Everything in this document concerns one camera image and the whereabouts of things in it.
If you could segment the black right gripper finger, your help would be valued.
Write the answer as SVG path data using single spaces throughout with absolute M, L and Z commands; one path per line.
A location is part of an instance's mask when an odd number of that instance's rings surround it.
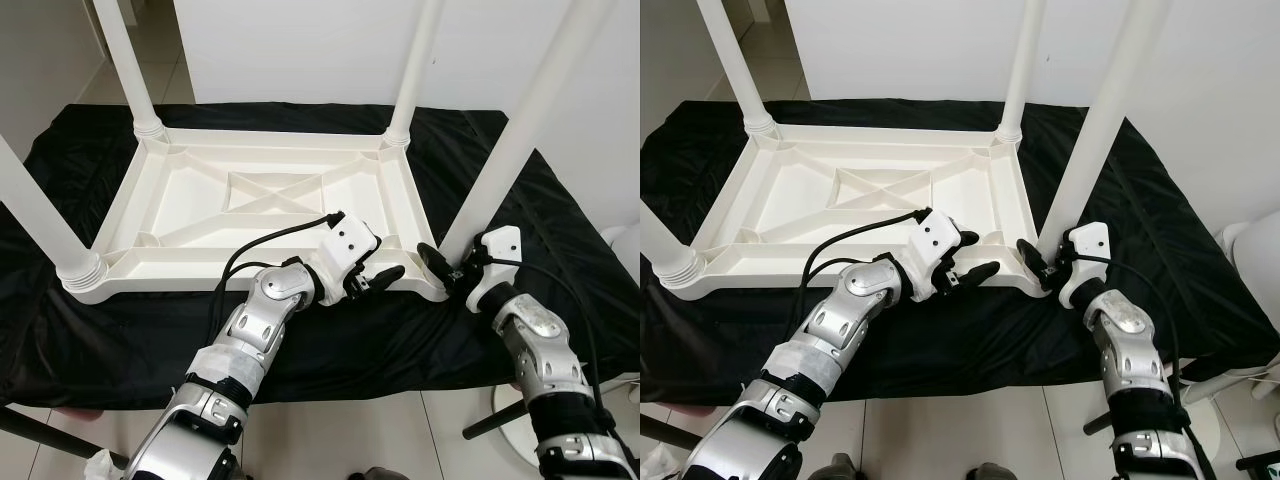
M 1050 288 L 1051 266 L 1044 261 L 1041 252 L 1027 239 L 1018 239 L 1016 250 L 1025 269 L 1036 279 L 1037 285 L 1039 288 Z
M 457 270 L 449 265 L 448 260 L 433 246 L 420 242 L 416 247 L 425 268 L 440 283 L 445 293 L 452 293 L 457 283 Z

